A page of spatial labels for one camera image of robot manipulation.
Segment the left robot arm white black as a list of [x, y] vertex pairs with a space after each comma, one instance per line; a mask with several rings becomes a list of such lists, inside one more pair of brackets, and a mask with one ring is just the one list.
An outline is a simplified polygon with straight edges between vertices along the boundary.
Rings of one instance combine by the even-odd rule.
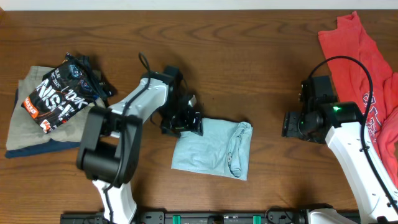
[[138, 87], [108, 108], [92, 107], [80, 141], [76, 166], [97, 188], [106, 223], [131, 223], [137, 205], [131, 179], [136, 171], [144, 123], [161, 115], [160, 130], [179, 138], [188, 132], [203, 135], [202, 115], [195, 95], [187, 93], [177, 67], [148, 70]]

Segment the light blue t-shirt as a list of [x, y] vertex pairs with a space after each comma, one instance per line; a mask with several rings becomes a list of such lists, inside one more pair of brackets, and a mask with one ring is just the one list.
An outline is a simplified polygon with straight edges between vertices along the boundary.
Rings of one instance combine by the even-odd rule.
[[253, 127], [245, 121], [202, 119], [203, 134], [182, 132], [171, 168], [247, 180]]

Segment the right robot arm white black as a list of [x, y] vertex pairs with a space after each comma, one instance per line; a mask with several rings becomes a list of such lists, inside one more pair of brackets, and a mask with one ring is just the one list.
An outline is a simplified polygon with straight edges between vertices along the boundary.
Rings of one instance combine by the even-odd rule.
[[355, 197], [361, 223], [397, 223], [397, 188], [361, 125], [356, 103], [340, 103], [328, 76], [301, 82], [301, 111], [285, 114], [282, 136], [325, 144], [337, 158]]

